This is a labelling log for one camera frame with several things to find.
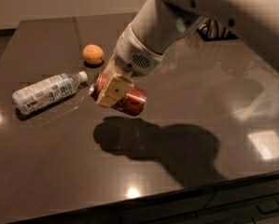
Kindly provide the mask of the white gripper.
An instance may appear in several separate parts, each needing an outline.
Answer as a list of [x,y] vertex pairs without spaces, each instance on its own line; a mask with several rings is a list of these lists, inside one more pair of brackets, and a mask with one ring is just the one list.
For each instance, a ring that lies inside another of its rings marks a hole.
[[132,90],[133,81],[118,73],[118,66],[134,76],[147,76],[163,60],[164,55],[148,49],[129,24],[120,35],[105,69],[100,73],[96,88],[96,104],[112,107]]

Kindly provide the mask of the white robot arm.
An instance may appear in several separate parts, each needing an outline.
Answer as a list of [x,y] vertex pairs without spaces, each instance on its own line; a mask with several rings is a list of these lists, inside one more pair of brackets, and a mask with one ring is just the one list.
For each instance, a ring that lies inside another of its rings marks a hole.
[[96,103],[111,107],[167,49],[211,19],[238,36],[279,73],[279,0],[146,0],[119,37]]

